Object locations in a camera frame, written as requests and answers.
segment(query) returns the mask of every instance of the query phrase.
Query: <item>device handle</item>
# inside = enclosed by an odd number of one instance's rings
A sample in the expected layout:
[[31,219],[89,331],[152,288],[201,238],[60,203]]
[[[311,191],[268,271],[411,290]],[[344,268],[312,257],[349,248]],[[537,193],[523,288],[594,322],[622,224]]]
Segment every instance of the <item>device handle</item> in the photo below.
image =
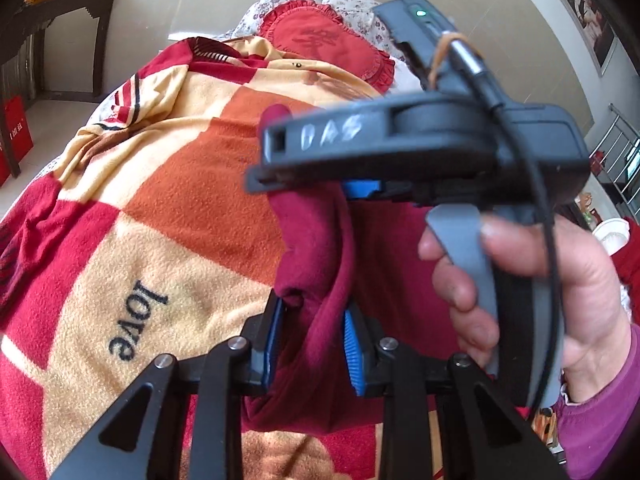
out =
[[[531,206],[505,206],[496,213],[522,224],[533,223]],[[500,343],[485,368],[516,406],[530,406],[542,374],[551,305],[548,280],[513,276],[495,267],[480,242],[480,212],[472,204],[442,204],[426,222],[456,266],[474,280],[478,305],[500,326]],[[542,406],[552,406],[560,392],[561,352],[556,352]]]

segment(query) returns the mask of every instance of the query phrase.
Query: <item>triangular cutout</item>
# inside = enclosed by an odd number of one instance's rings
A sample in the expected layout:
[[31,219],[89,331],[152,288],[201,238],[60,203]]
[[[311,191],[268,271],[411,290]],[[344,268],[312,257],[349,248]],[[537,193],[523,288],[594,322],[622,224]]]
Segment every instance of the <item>triangular cutout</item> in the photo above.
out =
[[151,399],[151,386],[146,384],[131,397],[130,401],[113,417],[98,440],[104,446],[123,451],[135,451],[145,419],[146,407]]
[[476,385],[474,393],[489,446],[495,448],[517,444],[522,439],[520,432],[496,405],[489,393],[481,384]]

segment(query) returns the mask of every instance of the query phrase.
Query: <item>person's right hand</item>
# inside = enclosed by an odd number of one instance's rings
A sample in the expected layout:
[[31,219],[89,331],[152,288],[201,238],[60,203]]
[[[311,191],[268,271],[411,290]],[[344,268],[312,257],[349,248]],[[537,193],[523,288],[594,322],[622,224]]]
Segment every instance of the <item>person's right hand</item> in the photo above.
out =
[[[599,241],[562,217],[556,217],[555,234],[566,327],[562,368],[570,399],[584,402],[623,367],[631,346],[631,328],[620,303],[616,269]],[[519,276],[547,275],[540,226],[524,227],[483,216],[481,240],[486,253],[503,270]],[[460,348],[485,366],[499,331],[493,317],[476,305],[473,280],[451,263],[428,227],[418,254],[423,260],[438,260],[433,285],[450,304]]]

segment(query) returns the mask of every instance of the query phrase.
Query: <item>purple sleeve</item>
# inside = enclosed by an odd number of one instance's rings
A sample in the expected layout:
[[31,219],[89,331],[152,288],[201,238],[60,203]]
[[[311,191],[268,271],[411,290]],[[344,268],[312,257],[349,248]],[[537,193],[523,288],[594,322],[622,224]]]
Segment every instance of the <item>purple sleeve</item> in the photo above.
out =
[[589,479],[609,454],[640,398],[640,328],[631,327],[631,348],[616,378],[593,399],[567,404],[561,396],[558,439],[572,480]]

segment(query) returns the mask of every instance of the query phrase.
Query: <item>dark wooden table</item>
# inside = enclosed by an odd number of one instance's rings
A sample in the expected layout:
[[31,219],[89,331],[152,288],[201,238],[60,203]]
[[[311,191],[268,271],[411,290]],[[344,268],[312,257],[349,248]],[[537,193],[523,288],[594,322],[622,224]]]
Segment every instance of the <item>dark wooden table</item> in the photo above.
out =
[[[104,54],[107,31],[113,0],[47,0],[34,6],[21,8],[14,14],[7,26],[0,32],[0,65],[18,54],[20,47],[34,34],[34,68],[37,99],[57,99],[62,101],[84,101],[99,103],[103,99]],[[72,10],[86,9],[92,18],[98,18],[95,35],[94,80],[92,92],[49,92],[44,89],[44,34],[43,24]],[[0,85],[0,146],[11,174],[20,174],[20,165],[15,158],[9,131],[4,117],[4,96]]]

